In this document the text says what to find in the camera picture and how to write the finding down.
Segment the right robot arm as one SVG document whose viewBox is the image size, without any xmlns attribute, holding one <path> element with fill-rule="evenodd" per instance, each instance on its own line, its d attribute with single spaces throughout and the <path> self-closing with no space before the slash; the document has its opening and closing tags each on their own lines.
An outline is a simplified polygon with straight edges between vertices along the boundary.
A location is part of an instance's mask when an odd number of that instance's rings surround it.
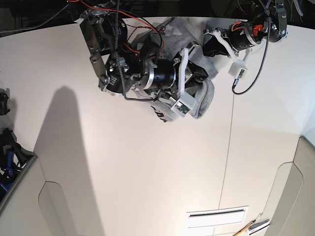
<svg viewBox="0 0 315 236">
<path fill-rule="evenodd" d="M 80 28 L 102 91 L 135 101 L 179 108 L 210 102 L 214 93 L 212 62 L 183 20 L 159 26 L 143 20 L 147 31 L 130 40 L 124 12 L 117 7 L 89 7 Z"/>
</svg>

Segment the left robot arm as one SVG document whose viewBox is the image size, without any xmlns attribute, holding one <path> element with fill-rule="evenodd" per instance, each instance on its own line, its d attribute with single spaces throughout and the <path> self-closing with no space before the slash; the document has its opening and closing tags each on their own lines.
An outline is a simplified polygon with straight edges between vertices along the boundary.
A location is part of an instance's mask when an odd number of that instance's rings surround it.
<svg viewBox="0 0 315 236">
<path fill-rule="evenodd" d="M 212 36 L 202 47 L 205 56 L 237 57 L 240 51 L 258 46 L 264 39 L 268 50 L 270 42 L 286 37 L 287 13 L 283 0 L 252 0 L 247 6 L 246 21 L 237 21 L 226 29 L 204 30 Z"/>
</svg>

